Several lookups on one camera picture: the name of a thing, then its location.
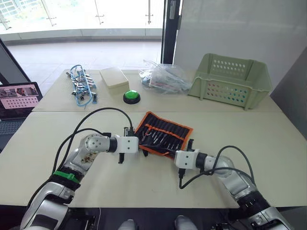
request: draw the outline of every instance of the plastic crate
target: plastic crate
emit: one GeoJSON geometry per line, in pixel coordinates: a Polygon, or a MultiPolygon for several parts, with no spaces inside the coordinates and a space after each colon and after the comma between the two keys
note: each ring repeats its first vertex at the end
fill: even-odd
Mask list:
{"type": "Polygon", "coordinates": [[[188,95],[252,109],[272,90],[266,64],[206,54],[188,95]]]}

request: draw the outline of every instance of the transparent plastic bag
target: transparent plastic bag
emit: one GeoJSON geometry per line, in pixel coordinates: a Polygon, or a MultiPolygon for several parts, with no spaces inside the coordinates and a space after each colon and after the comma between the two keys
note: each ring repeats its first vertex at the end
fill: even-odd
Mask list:
{"type": "Polygon", "coordinates": [[[157,64],[144,61],[149,69],[142,70],[140,77],[147,89],[154,89],[158,93],[187,94],[192,83],[187,80],[183,69],[176,65],[157,64]]]}

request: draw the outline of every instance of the white table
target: white table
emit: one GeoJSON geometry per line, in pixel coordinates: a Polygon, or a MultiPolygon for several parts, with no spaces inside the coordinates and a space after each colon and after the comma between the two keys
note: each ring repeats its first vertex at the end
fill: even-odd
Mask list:
{"type": "MultiPolygon", "coordinates": [[[[60,143],[88,112],[32,112],[0,154],[0,204],[26,205],[50,175],[60,143]]],[[[136,127],[144,112],[130,112],[136,127]]],[[[307,205],[306,140],[283,113],[208,112],[157,115],[194,128],[194,148],[215,155],[236,145],[248,156],[258,189],[274,206],[307,205]]],[[[99,112],[82,127],[122,134],[128,122],[118,112],[99,112]]],[[[72,148],[79,146],[79,134],[72,148]]],[[[236,167],[248,172],[244,159],[228,149],[236,167]]],[[[187,172],[184,181],[197,172],[187,172]]],[[[165,157],[143,154],[99,155],[71,207],[236,207],[214,176],[178,188],[177,168],[165,157]]]]}
{"type": "MultiPolygon", "coordinates": [[[[106,87],[98,70],[87,70],[94,79],[98,93],[97,104],[89,103],[85,108],[76,104],[72,92],[72,82],[65,74],[65,70],[55,81],[53,86],[35,107],[33,111],[93,111],[102,107],[116,107],[126,112],[244,112],[242,107],[215,102],[211,100],[200,101],[197,97],[186,95],[162,95],[143,88],[137,70],[124,70],[129,80],[130,89],[136,90],[141,95],[141,101],[137,104],[123,102],[123,93],[112,93],[106,87]]],[[[187,76],[193,79],[194,72],[188,72],[187,76]]],[[[249,112],[281,112],[275,102],[267,96],[259,106],[249,112]]]]}

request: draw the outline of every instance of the tiled floor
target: tiled floor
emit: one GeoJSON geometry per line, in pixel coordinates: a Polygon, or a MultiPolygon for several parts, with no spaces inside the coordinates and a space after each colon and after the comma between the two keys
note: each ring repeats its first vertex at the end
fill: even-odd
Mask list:
{"type": "Polygon", "coordinates": [[[64,69],[142,69],[144,59],[160,62],[161,42],[71,42],[8,46],[30,80],[43,95],[64,69]]]}

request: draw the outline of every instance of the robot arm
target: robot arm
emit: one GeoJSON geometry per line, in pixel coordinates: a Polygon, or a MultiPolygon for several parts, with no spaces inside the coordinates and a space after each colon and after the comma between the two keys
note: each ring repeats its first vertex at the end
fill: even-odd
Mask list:
{"type": "Polygon", "coordinates": [[[63,223],[68,206],[80,187],[80,182],[100,152],[135,153],[137,137],[105,137],[88,135],[67,157],[65,163],[49,178],[32,201],[21,222],[20,229],[57,230],[63,223]]]}
{"type": "MultiPolygon", "coordinates": [[[[213,169],[216,158],[194,151],[177,151],[175,164],[180,169],[213,169]]],[[[221,156],[216,168],[234,168],[233,162],[221,156]]],[[[215,171],[232,198],[239,204],[241,212],[255,229],[293,229],[275,207],[271,207],[263,198],[252,181],[243,174],[233,170],[215,171]]]]}

